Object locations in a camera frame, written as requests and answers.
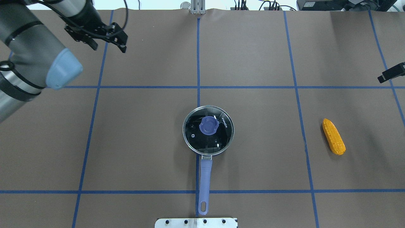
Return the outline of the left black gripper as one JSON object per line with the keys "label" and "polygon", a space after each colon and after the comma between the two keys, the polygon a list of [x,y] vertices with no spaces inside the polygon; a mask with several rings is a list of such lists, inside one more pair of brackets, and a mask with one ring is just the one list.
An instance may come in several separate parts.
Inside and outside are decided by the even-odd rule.
{"label": "left black gripper", "polygon": [[88,27],[75,27],[72,24],[65,24],[65,31],[76,41],[83,42],[90,46],[93,50],[97,50],[98,43],[94,39],[101,39],[105,42],[116,45],[122,53],[126,53],[128,35],[117,23],[112,23],[108,28],[109,38],[100,38],[106,35],[105,23],[97,23]]}

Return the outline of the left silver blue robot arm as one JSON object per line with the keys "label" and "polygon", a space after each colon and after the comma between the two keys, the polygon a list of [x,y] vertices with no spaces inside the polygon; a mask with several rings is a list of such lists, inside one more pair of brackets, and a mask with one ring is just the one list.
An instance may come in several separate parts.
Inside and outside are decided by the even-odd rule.
{"label": "left silver blue robot arm", "polygon": [[97,50],[96,39],[127,49],[128,35],[116,22],[103,23],[92,0],[2,0],[1,42],[11,51],[1,61],[1,122],[38,97],[46,87],[64,88],[83,71],[75,55],[28,8],[41,4],[64,22],[76,41]]}

